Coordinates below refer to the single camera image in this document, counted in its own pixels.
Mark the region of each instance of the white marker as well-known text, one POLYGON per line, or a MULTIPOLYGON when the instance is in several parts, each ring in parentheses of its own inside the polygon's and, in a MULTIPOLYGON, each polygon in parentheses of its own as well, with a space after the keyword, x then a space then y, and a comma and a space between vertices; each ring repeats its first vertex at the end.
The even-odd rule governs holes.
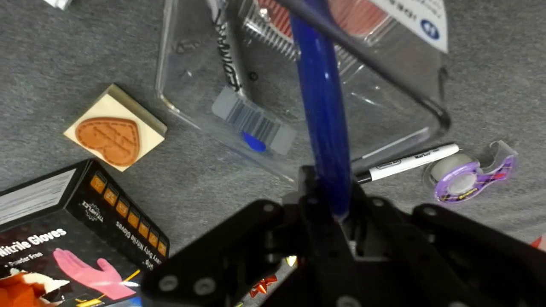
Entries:
POLYGON ((437 146, 437 148, 418 151, 418 153, 413 153, 410 156, 404 156, 404 158, 399 158, 399 160, 394 160, 394 161, 387 161, 387 163, 372 166, 369 170, 364 170, 364 172, 357 173, 357 180, 358 180, 358 184, 365 184, 365 182, 370 182, 370 180, 379 180, 379 178, 384 178, 384 177, 391 177, 391 175, 396 175, 399 172, 406 172, 410 168, 416 168, 416 166, 422 166, 422 165, 447 158, 447 156, 457 153, 459 149, 461 149, 459 144, 447 143, 447 144, 442 144, 442 146, 437 146))

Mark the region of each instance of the blue rod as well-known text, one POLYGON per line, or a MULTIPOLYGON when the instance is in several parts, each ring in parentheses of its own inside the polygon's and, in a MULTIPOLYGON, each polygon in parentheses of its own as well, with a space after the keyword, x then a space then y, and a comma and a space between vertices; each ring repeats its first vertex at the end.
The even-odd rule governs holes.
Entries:
MULTIPOLYGON (((304 1, 333 20, 324 0, 304 1)), ((343 219, 350 209, 352 168, 335 45, 297 15, 292 32, 300 50, 297 68, 319 185, 335 218, 343 219)))

